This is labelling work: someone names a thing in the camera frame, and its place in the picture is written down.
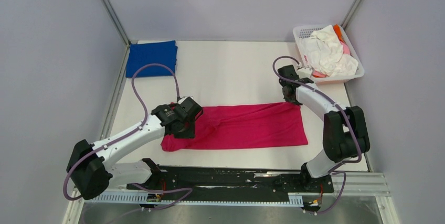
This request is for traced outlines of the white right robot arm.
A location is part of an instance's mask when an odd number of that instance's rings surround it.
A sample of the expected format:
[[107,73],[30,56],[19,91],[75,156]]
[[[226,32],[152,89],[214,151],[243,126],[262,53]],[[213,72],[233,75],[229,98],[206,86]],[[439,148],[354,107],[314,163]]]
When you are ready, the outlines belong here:
[[370,150],[364,111],[359,106],[343,106],[323,93],[309,78],[300,78],[293,65],[275,70],[286,102],[308,107],[323,121],[323,149],[303,164],[300,185],[313,191],[320,177],[346,163],[359,163]]

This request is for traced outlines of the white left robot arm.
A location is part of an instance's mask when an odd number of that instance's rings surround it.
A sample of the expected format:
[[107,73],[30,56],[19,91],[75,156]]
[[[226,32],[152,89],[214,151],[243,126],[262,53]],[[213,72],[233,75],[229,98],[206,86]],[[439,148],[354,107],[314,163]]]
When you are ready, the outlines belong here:
[[[160,184],[161,175],[147,163],[118,162],[141,146],[167,135],[194,138],[196,121],[204,109],[192,97],[159,105],[152,111],[148,111],[146,105],[142,107],[144,117],[132,127],[93,143],[81,140],[75,144],[63,183],[67,200],[93,199],[110,186],[142,183],[146,188],[154,189]],[[76,198],[68,195],[70,180],[80,193]]]

